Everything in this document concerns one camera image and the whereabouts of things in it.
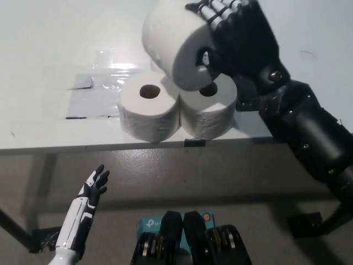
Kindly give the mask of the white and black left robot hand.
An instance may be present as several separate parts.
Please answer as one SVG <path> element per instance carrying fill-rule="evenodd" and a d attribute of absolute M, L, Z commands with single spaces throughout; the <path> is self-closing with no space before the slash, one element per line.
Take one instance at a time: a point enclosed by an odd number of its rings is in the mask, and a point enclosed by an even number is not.
<path fill-rule="evenodd" d="M 109 174 L 104 165 L 100 165 L 85 181 L 70 205 L 56 247 L 73 250 L 80 257 L 83 255 L 100 196 L 107 191 Z"/>

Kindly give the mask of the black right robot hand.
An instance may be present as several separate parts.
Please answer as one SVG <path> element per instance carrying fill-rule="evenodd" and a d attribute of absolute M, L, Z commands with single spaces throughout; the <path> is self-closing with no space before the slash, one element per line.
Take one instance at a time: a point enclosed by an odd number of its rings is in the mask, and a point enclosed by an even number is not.
<path fill-rule="evenodd" d="M 279 46 L 258 1 L 199 1 L 185 9 L 208 25 L 214 46 L 203 48 L 202 65 L 217 73 L 250 78 L 260 95 L 290 81 L 279 58 Z"/>

